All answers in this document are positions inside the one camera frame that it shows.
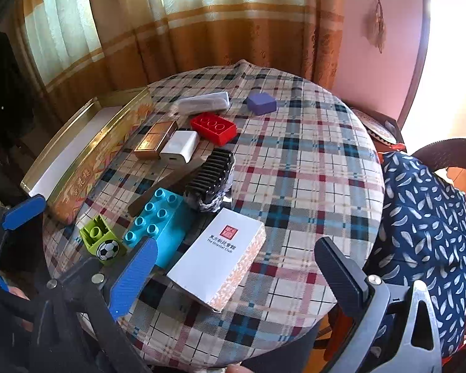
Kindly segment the brown wicker chair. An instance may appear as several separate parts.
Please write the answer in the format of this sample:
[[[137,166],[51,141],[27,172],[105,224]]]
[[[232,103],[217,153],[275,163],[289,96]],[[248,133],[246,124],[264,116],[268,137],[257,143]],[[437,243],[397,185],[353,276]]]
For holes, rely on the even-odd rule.
[[[466,137],[439,140],[413,152],[413,157],[433,171],[453,168],[453,184],[466,193]]]

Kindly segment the white card box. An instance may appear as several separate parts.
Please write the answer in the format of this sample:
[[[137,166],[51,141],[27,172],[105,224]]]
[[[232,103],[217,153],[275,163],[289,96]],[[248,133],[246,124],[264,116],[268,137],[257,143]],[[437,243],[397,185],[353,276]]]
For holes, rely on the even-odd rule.
[[[221,312],[266,240],[263,222],[223,209],[167,273],[182,290]]]

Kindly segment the blue feather pattern cushion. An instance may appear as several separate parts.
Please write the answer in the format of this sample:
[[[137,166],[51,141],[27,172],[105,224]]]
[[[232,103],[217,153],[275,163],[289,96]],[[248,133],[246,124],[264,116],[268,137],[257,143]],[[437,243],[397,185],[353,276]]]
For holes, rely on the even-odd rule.
[[[381,165],[381,225],[363,270],[392,285],[424,282],[450,357],[466,331],[466,195],[406,153],[387,152]]]

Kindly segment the brown wooden block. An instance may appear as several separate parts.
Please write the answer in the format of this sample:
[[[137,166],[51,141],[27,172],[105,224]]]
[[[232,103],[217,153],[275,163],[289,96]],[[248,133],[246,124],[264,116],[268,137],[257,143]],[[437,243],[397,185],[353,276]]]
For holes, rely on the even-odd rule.
[[[139,198],[134,200],[128,206],[129,216],[136,217],[144,209],[147,202],[150,201],[153,194],[159,188],[169,190],[178,195],[182,195],[185,186],[197,175],[199,168],[203,165],[205,160],[203,158],[196,158],[191,160],[188,164],[179,167],[177,170],[172,171],[169,175],[155,182],[148,190],[146,190]]]

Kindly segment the copper metallic box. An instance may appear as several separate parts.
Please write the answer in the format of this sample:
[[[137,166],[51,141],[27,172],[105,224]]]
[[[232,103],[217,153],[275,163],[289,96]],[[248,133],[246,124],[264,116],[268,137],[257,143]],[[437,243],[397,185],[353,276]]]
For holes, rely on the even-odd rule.
[[[155,123],[135,147],[134,155],[141,160],[156,160],[162,149],[177,130],[176,121],[160,121]]]

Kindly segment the cyan toy brick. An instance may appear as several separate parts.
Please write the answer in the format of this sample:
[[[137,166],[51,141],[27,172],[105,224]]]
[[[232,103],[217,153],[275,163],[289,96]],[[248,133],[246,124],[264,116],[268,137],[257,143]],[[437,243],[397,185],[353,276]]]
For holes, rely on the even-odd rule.
[[[159,188],[131,223],[123,243],[134,247],[142,238],[155,239],[158,248],[156,266],[168,269],[196,215],[182,196]]]

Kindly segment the white power adapter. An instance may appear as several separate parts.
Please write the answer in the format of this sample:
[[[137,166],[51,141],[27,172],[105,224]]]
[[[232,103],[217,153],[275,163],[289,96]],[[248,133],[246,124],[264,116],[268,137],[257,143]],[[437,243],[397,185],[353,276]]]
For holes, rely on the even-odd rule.
[[[160,158],[169,164],[187,164],[199,145],[196,131],[176,131],[160,153]]]

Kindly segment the plaid tablecloth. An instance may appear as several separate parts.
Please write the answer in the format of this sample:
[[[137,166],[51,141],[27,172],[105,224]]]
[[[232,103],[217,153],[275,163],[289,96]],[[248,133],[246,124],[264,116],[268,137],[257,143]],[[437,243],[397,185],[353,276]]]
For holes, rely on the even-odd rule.
[[[117,236],[132,219],[128,206],[169,174],[133,150],[182,97],[226,91],[226,119],[238,130],[232,208],[264,223],[267,238],[225,309],[211,311],[167,277],[153,275],[120,325],[138,354],[153,365],[198,371],[272,354],[305,337],[335,305],[314,260],[328,236],[357,264],[376,239],[384,182],[375,147],[339,98],[302,77],[246,61],[204,67],[149,86],[153,113],[126,142],[87,196],[73,225],[51,217],[43,225],[46,264],[56,277],[86,256],[78,233],[102,215]],[[278,109],[255,115],[250,94],[267,93]]]

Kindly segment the hanging wall tassel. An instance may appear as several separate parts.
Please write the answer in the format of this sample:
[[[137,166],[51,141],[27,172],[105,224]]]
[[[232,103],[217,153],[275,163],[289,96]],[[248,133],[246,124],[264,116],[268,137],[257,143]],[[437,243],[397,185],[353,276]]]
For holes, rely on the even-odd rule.
[[[381,0],[375,0],[375,8],[369,13],[368,25],[368,41],[382,54],[386,44],[386,22]]]

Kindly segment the red toy brick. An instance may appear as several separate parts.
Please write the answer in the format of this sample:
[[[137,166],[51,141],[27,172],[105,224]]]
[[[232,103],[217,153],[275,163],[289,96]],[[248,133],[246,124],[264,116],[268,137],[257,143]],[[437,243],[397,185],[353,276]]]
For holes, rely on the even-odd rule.
[[[237,135],[236,125],[214,113],[202,113],[190,120],[191,128],[215,146],[222,147]]]

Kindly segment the purple cube block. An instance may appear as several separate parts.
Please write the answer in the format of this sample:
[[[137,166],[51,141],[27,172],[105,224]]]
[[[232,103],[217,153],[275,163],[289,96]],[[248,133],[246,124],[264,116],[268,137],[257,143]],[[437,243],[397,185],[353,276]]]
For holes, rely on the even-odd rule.
[[[267,93],[248,95],[246,104],[247,108],[255,115],[265,115],[278,109],[278,101]]]

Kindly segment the orange cream curtain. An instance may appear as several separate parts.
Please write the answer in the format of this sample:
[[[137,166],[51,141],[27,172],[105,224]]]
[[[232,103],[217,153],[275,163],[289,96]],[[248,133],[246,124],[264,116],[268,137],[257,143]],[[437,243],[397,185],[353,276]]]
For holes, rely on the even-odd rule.
[[[331,89],[343,0],[15,0],[1,22],[39,118],[89,99],[246,60]]]

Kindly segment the gold metal tin box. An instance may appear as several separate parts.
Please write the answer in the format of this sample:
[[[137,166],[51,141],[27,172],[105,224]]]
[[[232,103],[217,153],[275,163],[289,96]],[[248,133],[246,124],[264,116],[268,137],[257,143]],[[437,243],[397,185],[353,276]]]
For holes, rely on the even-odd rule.
[[[72,115],[52,138],[59,138],[85,112],[95,115],[98,110],[112,106],[121,106],[121,109],[85,147],[55,186],[51,196],[45,199],[49,214],[65,225],[77,218],[80,207],[111,161],[153,113],[155,105],[150,89],[126,89],[94,97]]]

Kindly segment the green soccer toy brick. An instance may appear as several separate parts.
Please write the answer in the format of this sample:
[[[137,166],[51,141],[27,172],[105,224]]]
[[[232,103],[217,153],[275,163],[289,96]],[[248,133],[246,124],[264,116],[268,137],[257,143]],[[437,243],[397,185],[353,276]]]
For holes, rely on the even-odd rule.
[[[127,252],[122,240],[116,237],[101,215],[88,221],[80,229],[80,236],[88,253],[96,257],[103,265],[112,264]]]

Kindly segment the black ribbed hair clip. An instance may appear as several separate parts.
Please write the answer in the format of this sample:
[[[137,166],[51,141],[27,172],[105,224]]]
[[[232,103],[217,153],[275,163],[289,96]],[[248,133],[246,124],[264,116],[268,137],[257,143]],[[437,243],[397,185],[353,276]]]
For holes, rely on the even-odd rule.
[[[232,187],[234,168],[233,152],[215,148],[186,185],[183,194],[186,203],[200,212],[220,210],[226,193]]]

